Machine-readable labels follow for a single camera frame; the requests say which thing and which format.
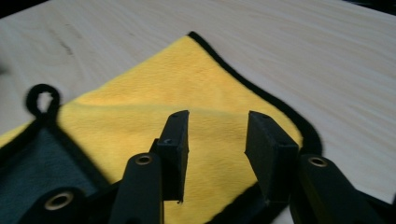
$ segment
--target towel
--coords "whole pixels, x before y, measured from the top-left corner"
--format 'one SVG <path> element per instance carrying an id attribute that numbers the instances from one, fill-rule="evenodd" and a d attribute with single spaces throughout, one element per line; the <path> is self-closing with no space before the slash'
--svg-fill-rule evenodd
<path id="1" fill-rule="evenodd" d="M 62 105 L 58 124 L 114 183 L 180 110 L 190 111 L 184 203 L 164 203 L 165 223 L 206 223 L 255 185 L 244 153 L 250 110 L 272 117 L 302 153 L 321 153 L 306 119 L 237 73 L 195 32 Z M 0 136 L 0 146 L 23 127 Z"/>

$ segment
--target light wood surface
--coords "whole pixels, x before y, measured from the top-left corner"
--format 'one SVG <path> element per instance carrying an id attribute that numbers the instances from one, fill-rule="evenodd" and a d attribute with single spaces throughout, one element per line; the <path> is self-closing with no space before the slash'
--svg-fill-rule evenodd
<path id="1" fill-rule="evenodd" d="M 24 95 L 63 102 L 195 31 L 240 74 L 317 128 L 359 190 L 396 192 L 396 17 L 332 0 L 49 1 L 0 20 L 0 134 L 31 119 Z M 276 222 L 291 223 L 289 211 Z"/>

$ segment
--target yellow towel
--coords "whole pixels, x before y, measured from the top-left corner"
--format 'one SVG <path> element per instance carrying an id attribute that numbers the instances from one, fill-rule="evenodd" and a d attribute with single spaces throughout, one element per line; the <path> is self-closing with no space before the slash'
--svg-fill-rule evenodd
<path id="1" fill-rule="evenodd" d="M 305 119 L 246 81 L 194 32 L 63 105 L 58 122 L 116 182 L 130 157 L 149 151 L 167 117 L 186 109 L 190 154 L 184 203 L 164 204 L 165 223 L 207 222 L 257 181 L 244 154 L 249 110 L 271 116 L 300 147 L 320 150 Z M 0 146 L 20 130 L 1 136 Z"/>

